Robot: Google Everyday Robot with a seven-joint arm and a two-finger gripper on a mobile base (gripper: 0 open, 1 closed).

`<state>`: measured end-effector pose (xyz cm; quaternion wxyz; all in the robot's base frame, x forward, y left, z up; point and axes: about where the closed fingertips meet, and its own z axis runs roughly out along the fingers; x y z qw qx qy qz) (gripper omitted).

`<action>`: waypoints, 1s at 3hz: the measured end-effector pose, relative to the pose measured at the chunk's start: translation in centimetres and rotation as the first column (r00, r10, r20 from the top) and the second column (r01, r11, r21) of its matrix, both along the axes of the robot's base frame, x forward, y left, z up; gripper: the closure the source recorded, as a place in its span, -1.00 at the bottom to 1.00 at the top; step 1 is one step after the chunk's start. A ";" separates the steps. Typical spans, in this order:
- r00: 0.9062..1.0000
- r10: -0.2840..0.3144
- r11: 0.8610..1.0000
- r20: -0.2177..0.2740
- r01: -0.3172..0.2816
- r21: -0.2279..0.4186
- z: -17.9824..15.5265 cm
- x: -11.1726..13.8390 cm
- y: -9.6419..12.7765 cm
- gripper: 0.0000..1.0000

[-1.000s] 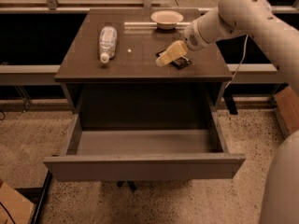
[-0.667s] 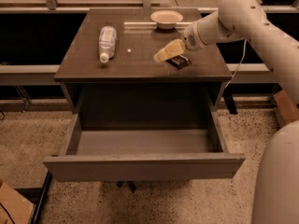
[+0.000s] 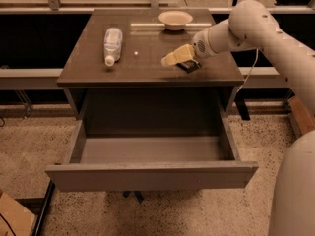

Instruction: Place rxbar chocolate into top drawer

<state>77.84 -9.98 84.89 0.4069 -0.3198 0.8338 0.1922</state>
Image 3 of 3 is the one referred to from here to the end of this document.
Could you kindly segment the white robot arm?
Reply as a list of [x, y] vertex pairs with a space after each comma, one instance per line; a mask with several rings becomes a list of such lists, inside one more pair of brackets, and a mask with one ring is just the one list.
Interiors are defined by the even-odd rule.
[[[315, 51], [285, 33], [264, 5], [237, 4], [226, 21], [196, 33], [189, 44], [161, 59], [173, 66], [225, 51], [259, 49], [286, 84], [315, 113]], [[269, 236], [315, 236], [315, 131], [286, 152], [276, 178]]]

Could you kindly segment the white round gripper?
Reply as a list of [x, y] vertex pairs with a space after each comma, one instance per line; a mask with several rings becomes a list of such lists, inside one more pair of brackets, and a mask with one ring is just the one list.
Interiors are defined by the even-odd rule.
[[191, 43], [193, 46], [185, 44], [168, 53], [161, 59], [161, 65], [168, 67], [186, 62], [188, 60], [192, 60], [195, 54], [199, 58], [203, 59], [217, 55], [209, 43], [209, 34], [207, 29], [197, 32], [193, 36]]

